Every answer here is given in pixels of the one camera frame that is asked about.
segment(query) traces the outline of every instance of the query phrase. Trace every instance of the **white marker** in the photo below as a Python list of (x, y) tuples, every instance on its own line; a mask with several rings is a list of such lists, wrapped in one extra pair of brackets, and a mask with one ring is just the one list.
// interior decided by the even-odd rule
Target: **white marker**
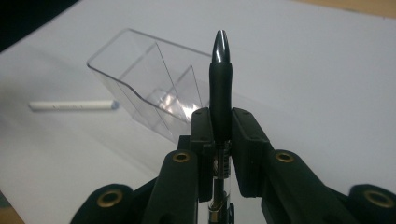
[(107, 110), (117, 109), (117, 101), (34, 101), (29, 107), (34, 110)]

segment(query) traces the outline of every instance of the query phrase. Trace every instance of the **black pen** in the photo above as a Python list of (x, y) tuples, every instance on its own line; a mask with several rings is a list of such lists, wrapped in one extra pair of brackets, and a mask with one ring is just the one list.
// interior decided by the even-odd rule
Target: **black pen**
[(213, 170), (213, 198), (209, 223), (228, 223), (230, 213), (231, 87), (233, 66), (227, 35), (218, 31), (209, 68), (210, 117), (216, 152)]

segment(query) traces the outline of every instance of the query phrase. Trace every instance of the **clear plastic container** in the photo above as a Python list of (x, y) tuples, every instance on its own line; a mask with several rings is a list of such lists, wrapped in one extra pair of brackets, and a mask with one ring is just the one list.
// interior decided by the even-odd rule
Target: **clear plastic container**
[(208, 76), (210, 60), (210, 54), (128, 29), (93, 54), (88, 67), (135, 120), (176, 143), (190, 134), (191, 113), (208, 105), (207, 84), (195, 76)]

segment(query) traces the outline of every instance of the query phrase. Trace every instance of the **brass screw hole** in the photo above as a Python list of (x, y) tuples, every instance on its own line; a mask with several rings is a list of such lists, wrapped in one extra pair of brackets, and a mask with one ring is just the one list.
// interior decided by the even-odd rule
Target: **brass screw hole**
[(283, 162), (292, 162), (294, 161), (294, 158), (287, 152), (279, 152), (275, 154), (275, 157), (279, 161)]
[(122, 195), (120, 189), (110, 189), (101, 194), (96, 202), (100, 207), (112, 207), (122, 200)]
[(184, 152), (176, 153), (173, 156), (173, 160), (177, 162), (185, 162), (190, 160), (190, 155)]
[(364, 197), (379, 207), (391, 208), (395, 205), (394, 201), (386, 194), (376, 190), (366, 190), (363, 192)]

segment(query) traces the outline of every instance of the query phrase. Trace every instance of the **white table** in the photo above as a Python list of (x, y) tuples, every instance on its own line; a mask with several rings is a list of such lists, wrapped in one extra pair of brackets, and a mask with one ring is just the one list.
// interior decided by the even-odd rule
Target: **white table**
[[(0, 190), (26, 223), (68, 223), (110, 183), (134, 189), (176, 146), (107, 112), (34, 113), (37, 100), (109, 100), (86, 60), (118, 31), (210, 53), (227, 31), (233, 92), (275, 148), (331, 188), (396, 192), (396, 20), (291, 1), (84, 0), (0, 55)], [(237, 223), (263, 223), (232, 181)], [(206, 205), (200, 223), (206, 223)]]

